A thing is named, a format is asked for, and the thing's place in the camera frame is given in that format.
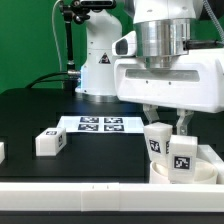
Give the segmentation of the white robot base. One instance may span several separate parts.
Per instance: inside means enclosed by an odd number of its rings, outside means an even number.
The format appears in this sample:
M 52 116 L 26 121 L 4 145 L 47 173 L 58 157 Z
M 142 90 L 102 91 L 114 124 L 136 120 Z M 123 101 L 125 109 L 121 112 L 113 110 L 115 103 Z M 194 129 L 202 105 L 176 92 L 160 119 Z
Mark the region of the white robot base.
M 106 10 L 89 13 L 86 22 L 87 58 L 81 67 L 77 96 L 92 102 L 116 102 L 112 44 L 122 37 L 120 21 Z

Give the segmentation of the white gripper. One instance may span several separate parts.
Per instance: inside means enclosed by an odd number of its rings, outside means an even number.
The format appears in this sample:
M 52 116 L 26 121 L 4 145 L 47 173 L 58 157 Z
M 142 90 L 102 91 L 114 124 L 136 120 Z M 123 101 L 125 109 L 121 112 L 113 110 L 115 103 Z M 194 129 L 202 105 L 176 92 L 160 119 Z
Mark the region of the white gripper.
M 224 48 L 190 50 L 174 57 L 168 68 L 151 69 L 136 55 L 137 38 L 132 31 L 112 44 L 112 53 L 117 57 L 118 98 L 144 104 L 150 124 L 159 120 L 157 106 L 177 108 L 177 134 L 186 136 L 193 111 L 224 110 Z

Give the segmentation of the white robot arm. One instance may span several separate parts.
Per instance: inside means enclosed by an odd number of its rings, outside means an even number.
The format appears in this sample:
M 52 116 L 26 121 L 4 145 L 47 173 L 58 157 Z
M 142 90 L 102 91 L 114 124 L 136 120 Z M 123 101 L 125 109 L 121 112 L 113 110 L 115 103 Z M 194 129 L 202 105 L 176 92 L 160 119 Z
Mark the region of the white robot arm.
M 196 111 L 224 111 L 224 34 L 219 41 L 191 38 L 191 23 L 208 0 L 132 0 L 134 30 L 113 43 L 117 96 L 140 103 L 149 121 L 159 107 L 175 108 L 185 135 Z

